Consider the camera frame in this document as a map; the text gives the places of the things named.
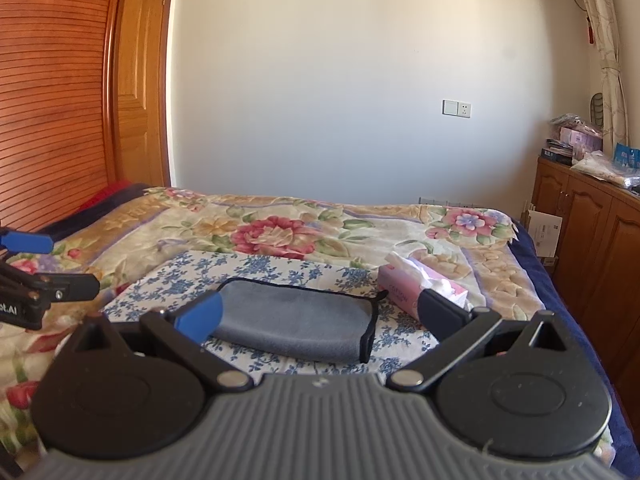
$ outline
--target red fabric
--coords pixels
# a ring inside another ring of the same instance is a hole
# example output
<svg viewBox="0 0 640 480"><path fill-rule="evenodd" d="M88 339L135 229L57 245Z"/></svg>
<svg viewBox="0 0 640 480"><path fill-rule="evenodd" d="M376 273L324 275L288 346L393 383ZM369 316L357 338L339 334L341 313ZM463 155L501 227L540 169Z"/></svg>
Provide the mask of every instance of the red fabric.
<svg viewBox="0 0 640 480"><path fill-rule="evenodd" d="M119 180L117 182L114 182L113 184L108 185L107 187L105 187L105 188L101 189L100 191L98 191L98 193L93 195L85 203L83 203L76 210L76 212L82 211L82 210L87 209L87 208L90 208L92 205L96 205L101 200L104 200L105 198L110 197L112 194L120 191L121 189L125 189L126 187L129 187L131 184L132 184L132 182L130 182L129 180Z"/></svg>

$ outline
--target white cardboard box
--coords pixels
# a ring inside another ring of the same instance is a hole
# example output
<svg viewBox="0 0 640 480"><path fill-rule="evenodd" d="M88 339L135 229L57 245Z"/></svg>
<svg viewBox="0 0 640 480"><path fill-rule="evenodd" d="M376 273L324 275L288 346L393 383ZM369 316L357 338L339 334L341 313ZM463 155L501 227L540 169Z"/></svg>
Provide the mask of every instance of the white cardboard box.
<svg viewBox="0 0 640 480"><path fill-rule="evenodd" d="M536 247L539 258L553 258L560 238L562 217L548 215L539 211L529 211L527 231Z"/></svg>

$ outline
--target white cloth with blue flowers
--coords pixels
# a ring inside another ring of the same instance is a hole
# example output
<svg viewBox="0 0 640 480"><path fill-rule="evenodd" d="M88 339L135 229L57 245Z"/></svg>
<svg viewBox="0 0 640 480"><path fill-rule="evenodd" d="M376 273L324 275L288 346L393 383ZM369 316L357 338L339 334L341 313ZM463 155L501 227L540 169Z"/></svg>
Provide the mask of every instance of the white cloth with blue flowers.
<svg viewBox="0 0 640 480"><path fill-rule="evenodd" d="M112 321L134 321L147 310L176 309L233 276L373 297L376 273L272 256L187 251L133 283L104 308ZM319 363L271 354L211 338L204 347L259 381L265 373L344 374L376 372L382 380L420 357L438 341L388 300L380 303L369 363Z"/></svg>

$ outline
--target cabinet top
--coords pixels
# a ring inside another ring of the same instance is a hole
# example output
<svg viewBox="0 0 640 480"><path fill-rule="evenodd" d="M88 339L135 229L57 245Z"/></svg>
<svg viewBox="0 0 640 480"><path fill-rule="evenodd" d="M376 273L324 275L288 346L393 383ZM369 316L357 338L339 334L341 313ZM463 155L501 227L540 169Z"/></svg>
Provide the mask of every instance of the cabinet top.
<svg viewBox="0 0 640 480"><path fill-rule="evenodd" d="M640 196L627 191L618 186L614 186L609 182L604 182L603 180L598 180L595 177L590 175L580 173L579 171L572 170L569 166L564 164L559 164L558 162L553 162L546 158L542 158L541 156L538 158L538 164L540 166L546 166L548 168L552 168L559 173L564 173L569 175L571 178L575 178L588 184L590 186L594 186L603 192L611 195L613 198L617 198L618 200L622 200L622 202L628 204L629 206L638 209L640 211Z"/></svg>

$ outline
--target stack of books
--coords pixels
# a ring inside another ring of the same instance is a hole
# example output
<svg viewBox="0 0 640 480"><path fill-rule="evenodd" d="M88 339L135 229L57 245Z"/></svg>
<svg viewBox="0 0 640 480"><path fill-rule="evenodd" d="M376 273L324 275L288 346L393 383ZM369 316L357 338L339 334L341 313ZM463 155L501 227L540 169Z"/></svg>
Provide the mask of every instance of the stack of books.
<svg viewBox="0 0 640 480"><path fill-rule="evenodd" d="M574 149L570 144L562 142L561 140L547 139L546 147L542 148L540 155L542 158L548 158L554 162L570 166Z"/></svg>

